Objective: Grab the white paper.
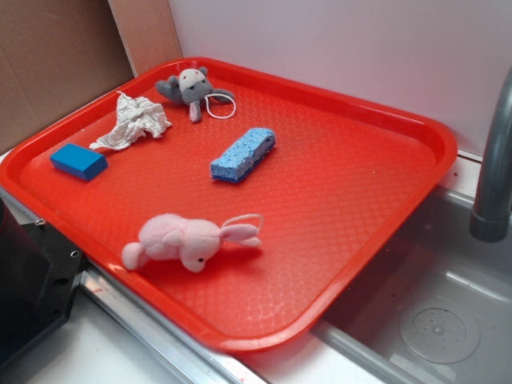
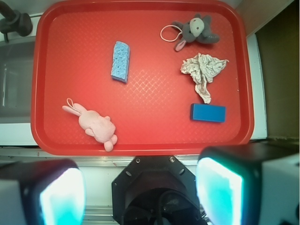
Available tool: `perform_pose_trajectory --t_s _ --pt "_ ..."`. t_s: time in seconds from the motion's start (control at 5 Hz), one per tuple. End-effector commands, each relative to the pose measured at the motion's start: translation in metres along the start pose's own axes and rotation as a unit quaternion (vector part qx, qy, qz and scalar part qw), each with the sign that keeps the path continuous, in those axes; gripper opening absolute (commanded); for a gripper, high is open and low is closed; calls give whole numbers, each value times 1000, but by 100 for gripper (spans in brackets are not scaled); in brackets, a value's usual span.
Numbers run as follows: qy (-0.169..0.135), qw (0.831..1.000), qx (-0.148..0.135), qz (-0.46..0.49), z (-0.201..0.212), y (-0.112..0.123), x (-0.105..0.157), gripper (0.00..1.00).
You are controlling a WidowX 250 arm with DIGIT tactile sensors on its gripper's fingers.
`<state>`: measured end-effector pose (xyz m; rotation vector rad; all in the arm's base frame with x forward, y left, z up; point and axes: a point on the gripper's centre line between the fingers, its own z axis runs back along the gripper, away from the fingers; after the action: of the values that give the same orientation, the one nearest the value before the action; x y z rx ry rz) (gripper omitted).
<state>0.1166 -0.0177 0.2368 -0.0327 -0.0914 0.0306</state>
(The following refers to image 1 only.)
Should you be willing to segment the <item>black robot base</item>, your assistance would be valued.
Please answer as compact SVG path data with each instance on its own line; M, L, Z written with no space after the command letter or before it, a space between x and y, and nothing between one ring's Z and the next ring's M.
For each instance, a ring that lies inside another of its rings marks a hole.
M2 370L68 321L84 261L51 224L21 224L1 203Z

